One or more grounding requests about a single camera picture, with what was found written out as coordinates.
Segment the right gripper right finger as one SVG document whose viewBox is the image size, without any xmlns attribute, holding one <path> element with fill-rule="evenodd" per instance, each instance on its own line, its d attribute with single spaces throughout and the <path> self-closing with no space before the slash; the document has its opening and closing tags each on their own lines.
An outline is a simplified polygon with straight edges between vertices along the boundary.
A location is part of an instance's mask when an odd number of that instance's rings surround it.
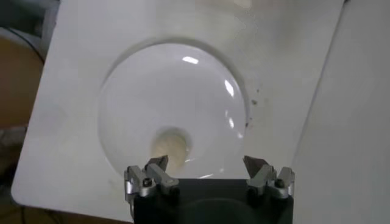
<svg viewBox="0 0 390 224">
<path fill-rule="evenodd" d="M 250 176 L 246 184 L 257 197 L 265 193 L 278 200 L 294 196 L 295 173 L 292 168 L 282 167 L 277 173 L 266 160 L 247 155 L 244 156 L 243 163 Z"/>
</svg>

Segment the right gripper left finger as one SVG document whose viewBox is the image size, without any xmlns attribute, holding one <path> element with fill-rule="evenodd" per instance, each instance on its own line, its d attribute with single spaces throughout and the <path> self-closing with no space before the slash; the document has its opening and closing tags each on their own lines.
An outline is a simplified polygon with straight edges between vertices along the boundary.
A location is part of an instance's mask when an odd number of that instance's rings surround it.
<svg viewBox="0 0 390 224">
<path fill-rule="evenodd" d="M 166 172 L 168 155 L 150 159 L 141 169 L 129 166 L 124 171 L 125 200 L 132 203 L 137 196 L 153 197 L 157 191 L 163 195 L 177 197 L 180 194 L 179 180 L 170 177 Z"/>
</svg>

